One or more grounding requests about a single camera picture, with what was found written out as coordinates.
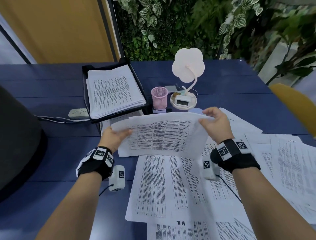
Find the power cord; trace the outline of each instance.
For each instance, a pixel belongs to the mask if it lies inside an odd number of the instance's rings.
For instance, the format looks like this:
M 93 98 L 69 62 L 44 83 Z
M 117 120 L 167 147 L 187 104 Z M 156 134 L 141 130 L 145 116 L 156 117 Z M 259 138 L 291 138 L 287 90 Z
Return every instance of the power cord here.
M 54 123 L 80 123 L 85 121 L 90 121 L 90 119 L 80 119 L 80 120 L 73 120 L 68 119 L 64 117 L 49 117 L 49 116 L 36 116 L 34 115 L 38 120 L 46 120 Z
M 111 185 L 107 186 L 107 187 L 99 194 L 99 196 L 101 196 L 101 194 L 102 194 L 106 189 L 108 189 L 109 187 L 112 187 L 112 186 L 114 186 L 114 184 L 111 184 Z
M 225 183 L 225 185 L 232 191 L 232 193 L 238 198 L 238 200 L 241 202 L 241 199 L 237 196 L 237 194 L 228 186 L 228 184 L 224 181 L 224 179 L 218 175 L 218 174 L 215 174 L 216 177 L 219 177 L 220 179 L 222 179 L 222 181 Z

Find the electrical outlet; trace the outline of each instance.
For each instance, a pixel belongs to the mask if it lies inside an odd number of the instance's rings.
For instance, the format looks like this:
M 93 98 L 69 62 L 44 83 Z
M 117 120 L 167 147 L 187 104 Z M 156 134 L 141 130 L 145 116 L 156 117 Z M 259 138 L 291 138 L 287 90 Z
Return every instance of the electrical outlet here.
M 70 110 L 68 117 L 71 119 L 86 119 L 89 118 L 89 114 L 86 108 L 75 108 Z

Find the mesh pencil cup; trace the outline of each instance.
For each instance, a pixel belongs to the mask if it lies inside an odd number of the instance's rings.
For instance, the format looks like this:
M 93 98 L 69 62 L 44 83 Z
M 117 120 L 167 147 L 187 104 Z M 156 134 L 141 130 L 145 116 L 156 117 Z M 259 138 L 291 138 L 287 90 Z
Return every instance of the mesh pencil cup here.
M 155 87 L 151 90 L 153 96 L 154 109 L 164 109 L 167 107 L 168 90 L 165 87 Z

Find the blue table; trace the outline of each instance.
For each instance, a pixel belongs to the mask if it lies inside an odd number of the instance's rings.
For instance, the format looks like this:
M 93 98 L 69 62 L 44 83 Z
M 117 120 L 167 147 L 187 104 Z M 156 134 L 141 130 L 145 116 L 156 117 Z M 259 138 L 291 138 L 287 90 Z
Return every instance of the blue table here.
M 171 71 L 172 63 L 132 63 L 149 101 L 153 87 L 182 85 Z M 0 84 L 36 115 L 67 117 L 70 109 L 85 107 L 82 65 L 86 64 L 0 65 Z M 316 146 L 301 123 L 243 61 L 205 61 L 205 72 L 194 89 L 199 94 L 199 108 L 224 107 L 264 133 L 295 134 Z M 47 153 L 33 176 L 0 204 L 0 239 L 34 239 L 76 181 L 78 162 L 100 139 L 97 126 L 89 122 L 42 122 L 42 126 L 48 136 Z M 126 187 L 102 194 L 91 239 L 146 239 L 146 224 L 125 221 L 137 157 L 119 158 L 117 153 L 114 157 L 117 164 L 125 166 Z

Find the person's right hand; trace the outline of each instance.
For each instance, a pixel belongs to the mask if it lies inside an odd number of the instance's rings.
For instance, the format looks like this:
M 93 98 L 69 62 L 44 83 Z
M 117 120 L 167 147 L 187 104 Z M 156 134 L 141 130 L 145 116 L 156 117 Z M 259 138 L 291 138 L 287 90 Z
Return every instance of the person's right hand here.
M 215 118 L 214 120 L 205 118 L 199 119 L 199 123 L 205 128 L 213 141 L 220 144 L 226 139 L 234 138 L 229 120 L 225 113 L 217 107 L 207 108 L 203 110 L 202 113 Z

